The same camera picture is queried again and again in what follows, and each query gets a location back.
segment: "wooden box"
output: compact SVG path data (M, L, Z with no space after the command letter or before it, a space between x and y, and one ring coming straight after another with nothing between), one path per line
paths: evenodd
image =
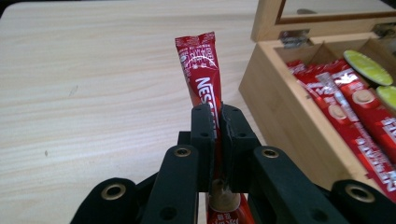
M373 32L381 24L388 29L385 33L394 34L393 24L383 24L396 22L396 11L380 0L289 0L290 6L285 1L259 1L251 36L256 47L239 88L266 144L286 151L315 184L326 189L336 180L352 178L382 191L285 63L297 59L329 63L342 58L346 49L354 49L383 65L396 80L394 41L386 36L379 39ZM295 11L318 14L291 15ZM279 37L291 33L305 34L307 43L285 48Z

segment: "nescafe packet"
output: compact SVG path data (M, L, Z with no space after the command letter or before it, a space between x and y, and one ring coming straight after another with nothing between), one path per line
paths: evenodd
M328 67L367 132L396 164L396 118L345 60L337 60Z
M227 189L227 186L222 186L220 169L222 158L219 125L221 85L215 41L214 32L175 39L192 105L209 104L211 109L216 138L213 186L221 185L221 189ZM230 202L233 205L232 209L228 206ZM206 222L209 224L254 224L254 219L244 194L232 193L230 190L213 190L211 195L206 194Z
M379 146L366 132L326 65L294 74L334 129L385 194L396 202L396 172Z
M289 68L289 71L292 74L296 74L302 72L306 69L305 64L301 60L296 60L293 62L286 63L286 66Z

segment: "wood grain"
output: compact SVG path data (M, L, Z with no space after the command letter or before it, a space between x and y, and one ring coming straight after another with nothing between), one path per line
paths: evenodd
M175 37L215 31L222 99L254 44L257 1L22 3L0 20L2 223L68 223L111 177L142 181L160 168L191 100ZM201 197L199 223L205 223Z

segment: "screw hole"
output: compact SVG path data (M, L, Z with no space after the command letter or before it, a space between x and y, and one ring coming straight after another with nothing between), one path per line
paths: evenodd
M101 196L108 201L116 200L125 194L126 188L123 184L115 183L108 185L102 190Z
M327 214L319 209L312 210L311 216L318 222L326 222L329 219Z
M160 217L163 220L172 220L177 215L177 210L174 207L165 207L160 212Z
M370 191L358 185L347 185L346 193L363 203L373 203L375 201L375 196Z
M277 153L276 151L272 150L272 149L263 149L262 150L262 155L264 157L268 157L268 158L276 158L279 156L279 153Z
M175 155L177 157L188 157L191 154L191 150L187 148L178 148L175 150Z

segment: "red packet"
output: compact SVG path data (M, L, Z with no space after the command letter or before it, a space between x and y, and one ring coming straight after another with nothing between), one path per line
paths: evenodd
M213 131L216 138L214 182L221 179L222 158L219 125L221 86L215 40L214 32L197 36L182 36L175 39L192 104L194 106L209 104L213 115ZM215 211L210 204L225 204L226 202L222 201L221 197L216 197L218 195L213 192L213 195L208 196L208 200L206 200L207 223L225 224L232 223L231 221L236 221L235 223L238 224L254 223L244 194L235 194L230 191L221 194L236 197L238 204L233 211Z
M297 73L302 72L306 69L305 64L301 60L296 60L293 62L286 63L286 66L289 68L289 71L292 74L297 74Z
M396 118L346 61L338 60L332 65L332 78L367 132L396 164Z
M340 134L356 158L385 194L396 202L396 172L380 148L364 130L346 98L335 85L326 67L297 74L299 83Z

